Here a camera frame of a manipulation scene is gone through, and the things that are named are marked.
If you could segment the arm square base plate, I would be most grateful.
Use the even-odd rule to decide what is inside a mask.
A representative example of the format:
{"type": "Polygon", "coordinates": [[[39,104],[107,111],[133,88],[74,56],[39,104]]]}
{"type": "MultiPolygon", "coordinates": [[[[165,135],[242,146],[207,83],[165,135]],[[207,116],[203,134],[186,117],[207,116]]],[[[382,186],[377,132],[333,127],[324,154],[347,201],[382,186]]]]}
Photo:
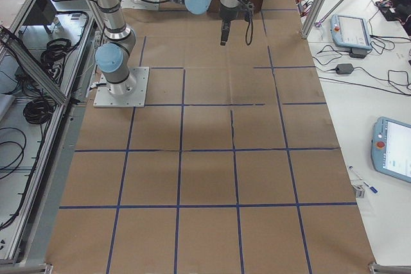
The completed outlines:
{"type": "Polygon", "coordinates": [[[94,107],[144,107],[149,74],[149,67],[131,67],[128,79],[120,84],[109,83],[102,74],[94,98],[94,107]]]}

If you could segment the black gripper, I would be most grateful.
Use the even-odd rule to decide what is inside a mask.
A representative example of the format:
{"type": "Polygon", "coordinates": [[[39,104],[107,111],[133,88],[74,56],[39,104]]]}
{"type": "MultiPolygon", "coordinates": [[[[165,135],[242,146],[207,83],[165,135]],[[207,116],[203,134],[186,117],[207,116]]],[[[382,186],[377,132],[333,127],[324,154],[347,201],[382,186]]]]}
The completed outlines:
{"type": "Polygon", "coordinates": [[[251,0],[220,0],[219,16],[222,19],[220,45],[225,46],[229,39],[231,21],[244,12],[244,19],[252,24],[254,3],[251,0]]]}

